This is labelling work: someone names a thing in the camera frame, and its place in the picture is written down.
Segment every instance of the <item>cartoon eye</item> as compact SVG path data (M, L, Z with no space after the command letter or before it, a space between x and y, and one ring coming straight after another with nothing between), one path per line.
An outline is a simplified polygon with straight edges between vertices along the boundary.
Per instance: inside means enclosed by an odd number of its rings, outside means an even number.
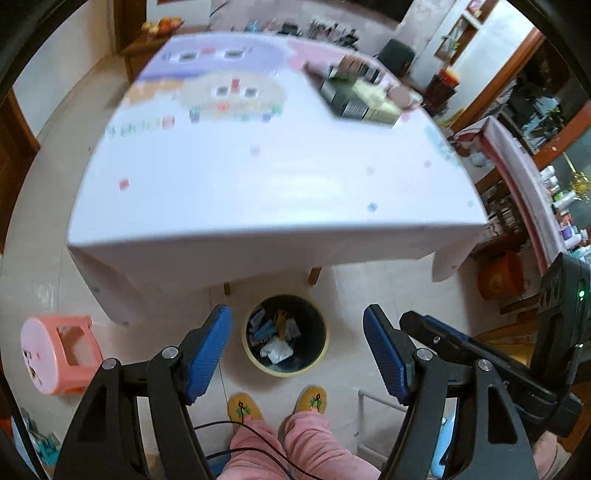
M240 60L244 56L244 50L226 50L225 59Z
M258 90L256 88L248 87L247 89L244 90L244 97L254 98L254 97L256 97L257 93L258 93Z
M216 96L217 97L227 97L228 96L228 87L217 87L216 89Z
M178 56L179 61L193 61L199 55L196 51L186 51Z

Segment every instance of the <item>wooden stool leg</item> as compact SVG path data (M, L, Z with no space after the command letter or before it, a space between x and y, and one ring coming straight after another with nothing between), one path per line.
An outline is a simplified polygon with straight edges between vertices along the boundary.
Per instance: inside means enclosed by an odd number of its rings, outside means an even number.
M308 277L308 283L310 285L316 285L316 282L318 282L318 277L320 276L320 270L322 270L322 267L314 267L312 270L310 270L310 276Z

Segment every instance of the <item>trash can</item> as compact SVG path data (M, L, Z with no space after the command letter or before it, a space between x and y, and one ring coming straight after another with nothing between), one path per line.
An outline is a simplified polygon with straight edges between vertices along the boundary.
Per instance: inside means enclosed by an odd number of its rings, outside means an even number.
M508 299L524 291L523 268L515 252L505 252L478 272L478 291L485 300Z
M250 319L260 307L265 311L261 324L275 319L281 310L295 320L301 333L287 342L293 354L276 365L261 356L264 345L251 345L249 341L249 335L252 335ZM242 328L242 345L248 358L257 368L275 377L295 377L308 371L320 362L328 343L329 332L324 317L308 300L295 295L277 295L264 300L249 314Z

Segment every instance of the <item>person's hand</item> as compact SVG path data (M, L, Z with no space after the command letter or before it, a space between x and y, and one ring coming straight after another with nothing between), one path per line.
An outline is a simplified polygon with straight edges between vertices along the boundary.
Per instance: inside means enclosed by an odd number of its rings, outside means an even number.
M548 475L558 451L558 437L545 432L534 445L534 462L540 480Z

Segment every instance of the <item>orange plastic stool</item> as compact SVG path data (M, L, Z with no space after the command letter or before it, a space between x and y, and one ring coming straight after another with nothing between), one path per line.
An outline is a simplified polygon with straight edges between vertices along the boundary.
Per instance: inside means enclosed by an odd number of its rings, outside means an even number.
M508 299L524 291L523 268L515 252L505 252L478 272L478 291L485 300Z
M86 389L103 357L98 343L90 331L89 316L32 317L21 330L22 355L29 375L37 389L45 395L65 395ZM69 337L82 333L92 352L89 365L78 365L68 358L64 343Z

